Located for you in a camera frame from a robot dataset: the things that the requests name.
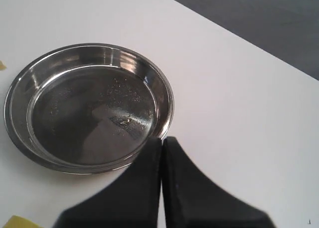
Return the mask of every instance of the yellow object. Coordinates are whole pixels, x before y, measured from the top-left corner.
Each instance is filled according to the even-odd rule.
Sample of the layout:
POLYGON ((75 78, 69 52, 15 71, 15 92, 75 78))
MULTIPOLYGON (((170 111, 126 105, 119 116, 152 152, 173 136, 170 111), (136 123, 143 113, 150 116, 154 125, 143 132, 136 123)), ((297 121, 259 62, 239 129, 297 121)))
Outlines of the yellow object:
POLYGON ((0 70, 5 70, 6 66, 0 61, 0 70))
POLYGON ((25 218, 12 216, 3 228, 40 228, 40 226, 25 218))

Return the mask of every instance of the black object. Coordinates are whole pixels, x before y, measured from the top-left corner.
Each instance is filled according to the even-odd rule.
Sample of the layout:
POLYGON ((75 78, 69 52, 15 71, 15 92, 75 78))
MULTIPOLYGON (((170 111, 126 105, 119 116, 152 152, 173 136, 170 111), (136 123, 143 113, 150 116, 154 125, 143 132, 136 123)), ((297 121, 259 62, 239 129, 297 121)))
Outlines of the black object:
POLYGON ((111 185, 62 213, 54 228, 156 228, 162 181, 167 228, 274 228, 264 212, 228 194, 178 141, 150 139, 111 185))

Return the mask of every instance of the white table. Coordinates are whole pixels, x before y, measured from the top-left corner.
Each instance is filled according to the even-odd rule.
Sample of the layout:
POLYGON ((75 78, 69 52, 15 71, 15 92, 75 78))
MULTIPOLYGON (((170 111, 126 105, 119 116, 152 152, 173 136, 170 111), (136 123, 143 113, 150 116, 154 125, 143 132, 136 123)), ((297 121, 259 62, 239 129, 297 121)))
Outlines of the white table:
MULTIPOLYGON (((0 101, 29 62, 75 43, 111 43, 169 79, 178 138, 199 168, 279 228, 319 226, 319 82, 173 0, 0 0, 0 101)), ((73 176, 26 158, 0 119, 0 226, 46 228, 122 171, 73 176)), ((159 227, 165 227, 162 203, 159 227)))

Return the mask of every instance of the stainless steel dish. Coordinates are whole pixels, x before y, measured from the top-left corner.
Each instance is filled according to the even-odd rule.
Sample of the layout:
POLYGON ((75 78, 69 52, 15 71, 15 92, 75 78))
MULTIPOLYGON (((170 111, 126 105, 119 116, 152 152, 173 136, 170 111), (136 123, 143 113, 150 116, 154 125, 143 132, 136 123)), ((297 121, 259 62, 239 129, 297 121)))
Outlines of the stainless steel dish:
POLYGON ((172 116, 172 90, 152 62, 96 43, 33 61, 13 81, 4 105, 9 136, 26 156, 74 174, 130 164, 149 136, 165 136, 172 116))

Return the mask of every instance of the dark background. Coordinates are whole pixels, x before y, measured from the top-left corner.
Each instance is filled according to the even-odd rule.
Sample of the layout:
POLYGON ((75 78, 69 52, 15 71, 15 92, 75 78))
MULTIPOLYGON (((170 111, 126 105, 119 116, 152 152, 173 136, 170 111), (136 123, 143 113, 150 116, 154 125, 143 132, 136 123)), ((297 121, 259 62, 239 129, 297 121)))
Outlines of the dark background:
POLYGON ((319 80, 319 0, 176 0, 319 80))

